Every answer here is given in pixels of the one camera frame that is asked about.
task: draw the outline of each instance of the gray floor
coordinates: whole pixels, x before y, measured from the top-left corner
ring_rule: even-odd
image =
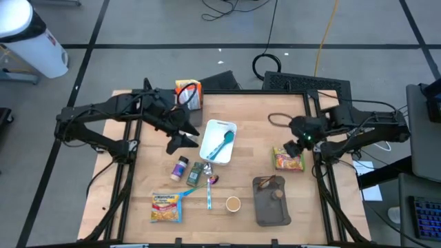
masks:
[[[225,6],[217,0],[207,2],[219,8]],[[407,0],[407,3],[426,43],[441,43],[441,28],[437,25],[441,2]],[[35,7],[60,43],[88,44],[102,4],[103,0],[83,0],[80,8],[40,3]],[[253,1],[241,1],[239,8],[255,5]],[[96,43],[265,43],[273,5],[274,0],[255,12],[235,12],[206,22],[200,15],[208,9],[199,0],[110,0]],[[333,1],[327,0],[279,0],[271,42],[320,43],[332,8]],[[398,0],[341,0],[327,43],[418,44]],[[254,76],[251,62],[262,51],[95,49],[76,105],[104,101],[113,90],[141,87],[144,77],[148,77],[154,87],[173,88],[176,79],[202,79],[232,70],[245,89],[259,89],[262,83]],[[0,152],[2,247],[13,247],[17,243],[54,142],[54,117],[68,102],[85,49],[68,52],[70,71],[61,78],[42,78],[38,85],[0,82],[0,106],[11,107],[16,116],[2,137]],[[316,50],[270,49],[268,52],[280,58],[283,72],[314,73]],[[440,64],[441,50],[430,52]],[[271,61],[258,62],[261,72],[275,69]],[[323,50],[318,76],[351,81],[355,99],[386,101],[397,107],[405,105],[407,84],[434,81],[421,49]],[[356,106],[386,110],[377,105]],[[103,123],[94,123],[91,127],[102,130]],[[392,149],[388,153],[367,147],[368,152],[387,163],[410,154],[408,143],[392,144]],[[90,148],[61,148],[28,245],[76,240],[85,204],[85,187],[95,157]],[[382,166],[376,161],[374,165]],[[398,184],[392,181],[380,188],[384,201],[367,204],[385,214],[389,207],[398,205]],[[400,244],[399,235],[370,211],[367,216],[373,240]]]

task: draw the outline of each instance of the paper cup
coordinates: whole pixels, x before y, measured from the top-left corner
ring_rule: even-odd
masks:
[[[227,210],[231,213],[236,213],[240,209],[240,199],[235,196],[230,196],[225,202]]]

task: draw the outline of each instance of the white trash can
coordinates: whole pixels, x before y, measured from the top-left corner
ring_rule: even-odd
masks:
[[[0,43],[49,79],[68,72],[68,53],[26,0],[0,0]]]

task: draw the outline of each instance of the brown tray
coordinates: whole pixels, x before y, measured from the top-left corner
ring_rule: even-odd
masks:
[[[289,225],[291,217],[288,214],[287,200],[285,198],[285,179],[276,176],[274,181],[264,189],[259,189],[259,183],[268,176],[256,177],[253,179],[254,209],[256,210],[256,221],[261,227],[274,227]],[[274,190],[280,189],[283,197],[274,200],[271,194]]]

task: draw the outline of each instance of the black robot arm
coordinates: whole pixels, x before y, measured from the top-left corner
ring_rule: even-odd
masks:
[[[189,123],[189,110],[186,105],[176,105],[173,91],[153,90],[145,79],[143,90],[111,97],[104,103],[65,107],[57,115],[55,137],[63,142],[73,140],[90,144],[97,151],[108,151],[120,163],[128,163],[131,153],[139,141],[114,141],[92,130],[85,123],[113,119],[133,121],[142,119],[161,130],[172,139],[167,144],[167,153],[172,154],[180,147],[198,147],[180,131],[198,136],[198,131]]]
[[[319,117],[294,117],[289,127],[298,138],[297,142],[290,141],[283,145],[291,157],[301,154],[305,148],[316,148],[326,163],[336,163],[345,152],[366,145],[379,141],[405,142],[410,137],[401,112],[365,112],[348,105],[321,110]],[[364,127],[369,131],[359,134]],[[328,136],[346,134],[354,128],[353,134],[345,141],[325,141]]]

